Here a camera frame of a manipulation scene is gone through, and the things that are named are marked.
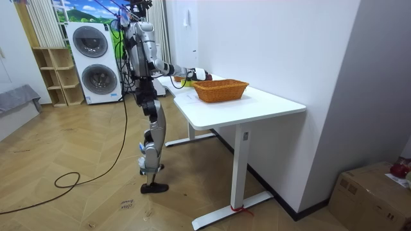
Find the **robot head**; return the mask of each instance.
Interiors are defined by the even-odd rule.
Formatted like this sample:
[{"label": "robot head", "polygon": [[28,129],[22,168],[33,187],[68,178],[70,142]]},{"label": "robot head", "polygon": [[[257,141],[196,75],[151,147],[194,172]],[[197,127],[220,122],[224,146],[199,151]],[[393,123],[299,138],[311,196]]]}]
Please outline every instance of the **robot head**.
[{"label": "robot head", "polygon": [[146,17],[147,10],[153,6],[152,0],[126,0],[130,2],[130,11],[138,17]]}]

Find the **standing desk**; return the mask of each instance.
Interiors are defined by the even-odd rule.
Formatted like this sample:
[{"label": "standing desk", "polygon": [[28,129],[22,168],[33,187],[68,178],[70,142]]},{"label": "standing desk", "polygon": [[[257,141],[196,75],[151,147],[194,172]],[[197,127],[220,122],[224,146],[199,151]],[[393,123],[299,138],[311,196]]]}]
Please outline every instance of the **standing desk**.
[{"label": "standing desk", "polygon": [[[213,80],[223,79],[224,78],[220,76],[213,75]],[[173,94],[174,104],[188,121],[188,138],[166,142],[165,145],[167,147],[214,136],[213,133],[195,136],[195,130],[208,130],[228,125],[236,126],[231,206],[226,206],[196,218],[192,222],[194,230],[198,230],[201,227],[236,213],[231,208],[236,210],[242,207],[248,208],[272,198],[273,195],[265,191],[244,199],[245,176],[247,173],[249,144],[252,131],[250,122],[303,112],[306,110],[306,107],[253,87],[247,87],[241,99],[238,100],[220,103],[204,103],[198,98],[193,87],[176,89],[171,84],[169,76],[160,77],[158,80]],[[173,82],[176,87],[180,87],[180,83],[174,80]]]}]

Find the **stacked washer dryer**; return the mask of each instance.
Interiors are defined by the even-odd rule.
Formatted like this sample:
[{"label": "stacked washer dryer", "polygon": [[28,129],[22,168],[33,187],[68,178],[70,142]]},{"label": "stacked washer dryer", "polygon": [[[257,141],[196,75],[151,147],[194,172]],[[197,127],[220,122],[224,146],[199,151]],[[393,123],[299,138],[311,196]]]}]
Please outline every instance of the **stacked washer dryer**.
[{"label": "stacked washer dryer", "polygon": [[67,22],[66,31],[86,102],[118,101],[120,75],[109,25]]}]

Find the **desk frame foot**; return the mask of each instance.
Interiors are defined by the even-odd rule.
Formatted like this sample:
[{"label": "desk frame foot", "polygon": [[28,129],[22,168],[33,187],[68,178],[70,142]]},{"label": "desk frame foot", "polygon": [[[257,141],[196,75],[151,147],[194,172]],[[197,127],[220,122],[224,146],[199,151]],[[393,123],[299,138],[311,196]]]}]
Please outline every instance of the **desk frame foot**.
[{"label": "desk frame foot", "polygon": [[215,137],[216,135],[215,134],[213,134],[213,133],[207,133],[207,134],[204,134],[204,135],[196,135],[195,137],[194,137],[194,139],[190,139],[190,138],[185,138],[185,139],[179,139],[179,140],[176,140],[176,141],[169,141],[169,142],[166,142],[166,147],[172,147],[172,146],[174,146],[174,145],[178,145],[178,144],[186,144],[186,143],[189,143],[189,142],[193,142],[193,141],[199,141],[199,140],[202,140],[202,139],[206,139],[206,138],[210,138],[210,137]]},{"label": "desk frame foot", "polygon": [[[269,200],[273,198],[273,195],[268,192],[261,192],[257,195],[251,196],[250,198],[245,199],[244,202],[244,208],[249,208],[253,205],[257,205],[263,201]],[[222,209],[216,210],[214,212],[210,212],[209,214],[206,214],[204,216],[200,216],[199,218],[196,218],[191,224],[193,225],[194,230],[198,230],[199,228],[202,228],[204,226],[210,225],[211,223],[214,223],[216,221],[219,221],[223,218],[226,218],[227,216],[231,216],[237,212],[234,212],[231,210],[231,206],[224,207]]]},{"label": "desk frame foot", "polygon": [[166,145],[166,147],[172,147],[174,145],[186,144],[188,142],[199,141],[201,139],[206,139],[206,138],[216,136],[213,133],[207,133],[207,134],[204,134],[204,135],[195,135],[195,130],[194,130],[193,126],[189,122],[187,122],[187,124],[188,124],[188,138],[179,139],[179,140],[176,140],[176,141],[169,141],[169,142],[166,142],[164,145]]}]

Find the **table leg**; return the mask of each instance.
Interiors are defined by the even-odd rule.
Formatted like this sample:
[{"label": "table leg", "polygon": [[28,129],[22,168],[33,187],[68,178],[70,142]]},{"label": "table leg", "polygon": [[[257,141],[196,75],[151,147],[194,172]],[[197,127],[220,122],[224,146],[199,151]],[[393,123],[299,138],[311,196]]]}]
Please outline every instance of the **table leg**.
[{"label": "table leg", "polygon": [[194,130],[193,126],[189,122],[187,122],[187,124],[188,124],[188,138],[179,139],[179,140],[176,140],[176,141],[166,142],[166,144],[165,144],[166,147],[171,147],[171,146],[178,145],[178,144],[185,144],[185,143],[188,143],[188,142],[198,141],[198,140],[201,140],[201,139],[216,136],[213,133],[207,133],[207,134],[204,134],[204,135],[195,135],[195,130]]},{"label": "table leg", "polygon": [[216,210],[199,218],[196,218],[191,224],[194,230],[214,223],[227,216],[233,215],[234,209],[251,207],[265,200],[271,199],[273,195],[268,191],[261,192],[244,200],[245,177],[247,174],[247,161],[249,155],[249,143],[251,130],[249,124],[236,125],[236,139],[234,145],[234,164],[232,169],[231,185],[231,206]]}]

